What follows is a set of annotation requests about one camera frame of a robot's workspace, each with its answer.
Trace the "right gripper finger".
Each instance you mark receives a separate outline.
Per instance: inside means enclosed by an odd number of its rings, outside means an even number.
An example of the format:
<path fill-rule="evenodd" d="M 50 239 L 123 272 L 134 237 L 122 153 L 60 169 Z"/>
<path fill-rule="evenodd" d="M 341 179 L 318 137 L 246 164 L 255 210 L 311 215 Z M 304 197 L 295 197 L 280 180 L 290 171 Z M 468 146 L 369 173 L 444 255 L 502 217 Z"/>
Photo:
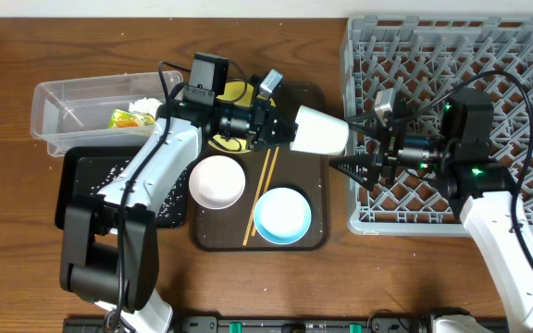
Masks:
<path fill-rule="evenodd" d="M 336 157 L 329 160 L 329 165 L 369 191 L 378 183 L 380 163 L 375 154 Z"/>
<path fill-rule="evenodd" d="M 364 134 L 369 138 L 381 139 L 387 133 L 383 122 L 375 113 L 350 116 L 345 118 L 345 121 L 350 130 Z"/>

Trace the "white paper cup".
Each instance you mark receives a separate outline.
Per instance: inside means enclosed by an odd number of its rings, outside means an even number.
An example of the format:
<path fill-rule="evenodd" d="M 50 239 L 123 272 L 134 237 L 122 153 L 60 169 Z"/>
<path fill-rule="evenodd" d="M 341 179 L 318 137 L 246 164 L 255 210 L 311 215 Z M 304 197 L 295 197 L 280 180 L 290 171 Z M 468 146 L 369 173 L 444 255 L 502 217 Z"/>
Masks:
<path fill-rule="evenodd" d="M 349 125 L 346 121 L 301 105 L 295 124 L 295 139 L 290 150 L 309 154 L 341 154 L 349 139 Z"/>

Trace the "white bowl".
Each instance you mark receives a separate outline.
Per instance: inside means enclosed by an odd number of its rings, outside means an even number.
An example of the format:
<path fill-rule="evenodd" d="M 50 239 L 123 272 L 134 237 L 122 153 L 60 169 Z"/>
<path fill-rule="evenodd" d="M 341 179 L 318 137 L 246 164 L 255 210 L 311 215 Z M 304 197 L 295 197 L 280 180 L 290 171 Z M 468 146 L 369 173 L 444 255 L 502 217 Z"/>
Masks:
<path fill-rule="evenodd" d="M 225 155 L 213 155 L 193 168 L 189 191 L 202 207 L 221 210 L 231 207 L 242 197 L 245 184 L 245 173 L 237 161 Z"/>

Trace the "blue bowl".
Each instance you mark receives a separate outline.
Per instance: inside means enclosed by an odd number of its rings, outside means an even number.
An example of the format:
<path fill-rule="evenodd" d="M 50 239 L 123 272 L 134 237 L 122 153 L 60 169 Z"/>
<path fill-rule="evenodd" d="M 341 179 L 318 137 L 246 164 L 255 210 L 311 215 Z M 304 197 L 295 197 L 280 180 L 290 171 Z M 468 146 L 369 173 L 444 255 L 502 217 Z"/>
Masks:
<path fill-rule="evenodd" d="M 312 222 L 311 207 L 297 190 L 279 187 L 267 191 L 254 209 L 258 234 L 276 245 L 293 244 L 308 231 Z"/>

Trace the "white tissue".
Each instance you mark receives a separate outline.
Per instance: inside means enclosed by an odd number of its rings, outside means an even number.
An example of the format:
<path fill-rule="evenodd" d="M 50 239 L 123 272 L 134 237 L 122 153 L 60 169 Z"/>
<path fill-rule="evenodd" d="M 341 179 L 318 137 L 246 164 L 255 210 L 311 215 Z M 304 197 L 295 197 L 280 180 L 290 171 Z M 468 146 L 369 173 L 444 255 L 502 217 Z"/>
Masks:
<path fill-rule="evenodd" d="M 155 98 L 144 97 L 129 104 L 129 112 L 133 114 L 149 115 L 156 117 L 157 109 L 162 102 Z"/>

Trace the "rice and peanut scraps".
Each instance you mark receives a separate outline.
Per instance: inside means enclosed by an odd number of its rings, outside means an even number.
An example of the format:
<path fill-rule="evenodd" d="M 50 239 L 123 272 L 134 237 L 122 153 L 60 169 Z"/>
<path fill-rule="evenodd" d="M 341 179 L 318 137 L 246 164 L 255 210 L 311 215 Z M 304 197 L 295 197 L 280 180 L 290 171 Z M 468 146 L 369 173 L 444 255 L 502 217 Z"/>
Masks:
<path fill-rule="evenodd" d="M 129 160 L 124 160 L 114 165 L 109 164 L 106 174 L 102 174 L 101 179 L 95 180 L 90 186 L 89 194 L 95 195 L 105 185 L 113 181 L 124 170 L 128 162 Z M 189 176 L 190 170 L 185 168 L 160 206 L 155 218 L 158 228 L 180 228 L 185 224 Z"/>

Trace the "green snack wrapper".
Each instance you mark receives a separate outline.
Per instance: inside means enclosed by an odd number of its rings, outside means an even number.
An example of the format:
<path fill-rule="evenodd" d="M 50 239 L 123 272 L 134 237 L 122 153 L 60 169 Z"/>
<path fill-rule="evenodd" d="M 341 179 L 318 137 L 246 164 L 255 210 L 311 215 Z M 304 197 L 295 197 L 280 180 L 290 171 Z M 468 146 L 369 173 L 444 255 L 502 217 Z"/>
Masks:
<path fill-rule="evenodd" d="M 108 123 L 109 129 L 150 126 L 155 124 L 155 118 L 149 114 L 131 113 L 115 109 Z"/>

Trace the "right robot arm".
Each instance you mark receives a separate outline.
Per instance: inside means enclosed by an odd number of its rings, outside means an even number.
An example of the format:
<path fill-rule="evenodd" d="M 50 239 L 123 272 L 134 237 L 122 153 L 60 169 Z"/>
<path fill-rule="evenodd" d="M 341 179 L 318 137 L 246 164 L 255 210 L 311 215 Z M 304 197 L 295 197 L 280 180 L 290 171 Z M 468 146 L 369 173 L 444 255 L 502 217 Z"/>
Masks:
<path fill-rule="evenodd" d="M 348 120 L 351 130 L 378 141 L 373 154 L 338 157 L 330 164 L 362 187 L 392 183 L 399 169 L 434 173 L 429 180 L 479 248 L 512 332 L 533 332 L 533 232 L 525 219 L 518 180 L 490 157 L 494 115 L 490 95 L 463 88 L 446 98 L 440 131 L 411 134 L 404 99 L 378 92 L 373 129 Z"/>

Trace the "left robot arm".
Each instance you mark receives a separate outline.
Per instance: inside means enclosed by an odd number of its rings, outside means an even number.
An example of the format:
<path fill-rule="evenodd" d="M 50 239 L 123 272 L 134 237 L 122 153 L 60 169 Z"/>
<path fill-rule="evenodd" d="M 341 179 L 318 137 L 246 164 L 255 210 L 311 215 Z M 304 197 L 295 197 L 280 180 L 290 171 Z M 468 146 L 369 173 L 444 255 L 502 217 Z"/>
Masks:
<path fill-rule="evenodd" d="M 172 307 L 155 289 L 159 273 L 156 216 L 182 171 L 215 136 L 243 139 L 251 151 L 294 140 L 297 124 L 270 102 L 283 77 L 239 76 L 249 106 L 225 100 L 233 61 L 197 53 L 189 78 L 162 88 L 154 129 L 126 168 L 94 196 L 72 194 L 57 212 L 63 231 L 63 290 L 105 309 L 106 332 L 167 332 Z"/>

